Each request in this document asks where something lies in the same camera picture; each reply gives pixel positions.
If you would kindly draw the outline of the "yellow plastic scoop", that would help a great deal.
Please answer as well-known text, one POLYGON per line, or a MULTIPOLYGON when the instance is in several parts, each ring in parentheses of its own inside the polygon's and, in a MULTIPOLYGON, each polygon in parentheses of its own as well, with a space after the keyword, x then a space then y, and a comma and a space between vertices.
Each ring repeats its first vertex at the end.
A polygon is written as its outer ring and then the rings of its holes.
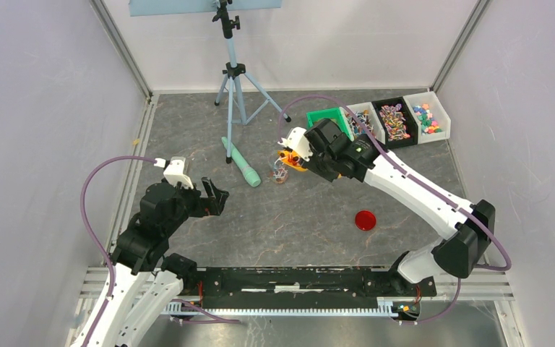
POLYGON ((279 150, 278 159, 283 165, 289 166, 290 168, 293 168, 297 171, 307 171, 307 169, 303 167, 304 160, 298 155, 296 151, 279 150))

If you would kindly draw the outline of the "clear plastic jar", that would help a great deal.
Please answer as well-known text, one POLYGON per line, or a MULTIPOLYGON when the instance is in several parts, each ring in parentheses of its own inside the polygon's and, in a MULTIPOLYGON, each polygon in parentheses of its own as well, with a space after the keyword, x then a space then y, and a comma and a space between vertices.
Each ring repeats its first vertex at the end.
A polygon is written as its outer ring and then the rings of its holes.
POLYGON ((280 159, 277 159, 270 166, 269 177, 276 184, 285 183, 288 179, 288 167, 280 159))

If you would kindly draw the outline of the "red jar lid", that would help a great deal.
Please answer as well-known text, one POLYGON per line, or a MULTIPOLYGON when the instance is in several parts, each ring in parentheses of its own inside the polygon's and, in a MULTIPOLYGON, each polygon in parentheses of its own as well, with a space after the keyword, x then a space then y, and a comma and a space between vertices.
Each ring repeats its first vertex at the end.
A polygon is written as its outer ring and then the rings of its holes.
POLYGON ((362 231, 370 231, 377 224, 377 218, 369 210, 360 210, 356 213, 354 223, 362 231))

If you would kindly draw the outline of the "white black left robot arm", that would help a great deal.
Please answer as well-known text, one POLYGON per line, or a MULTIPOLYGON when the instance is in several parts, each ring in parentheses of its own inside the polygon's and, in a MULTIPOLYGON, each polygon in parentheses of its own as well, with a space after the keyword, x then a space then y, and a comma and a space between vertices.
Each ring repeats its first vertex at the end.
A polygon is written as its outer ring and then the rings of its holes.
POLYGON ((135 346, 178 294, 198 285, 196 262, 167 255, 169 239, 190 218, 220 215, 229 193, 202 178, 206 195, 166 179, 150 185, 109 257, 112 272, 74 346, 135 346))

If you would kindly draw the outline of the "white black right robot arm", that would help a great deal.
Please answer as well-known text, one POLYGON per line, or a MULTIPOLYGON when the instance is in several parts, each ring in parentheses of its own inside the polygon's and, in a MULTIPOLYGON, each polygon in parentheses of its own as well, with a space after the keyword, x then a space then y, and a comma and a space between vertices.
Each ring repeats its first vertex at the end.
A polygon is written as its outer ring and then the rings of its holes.
POLYGON ((473 203, 437 186, 384 150, 366 134, 350 140, 330 120, 309 130, 290 130, 283 140, 302 158, 302 166, 328 181, 356 179, 381 190, 423 218, 439 238, 395 261, 390 289, 409 294, 424 278, 446 272, 467 278, 491 243, 495 207, 486 200, 473 203))

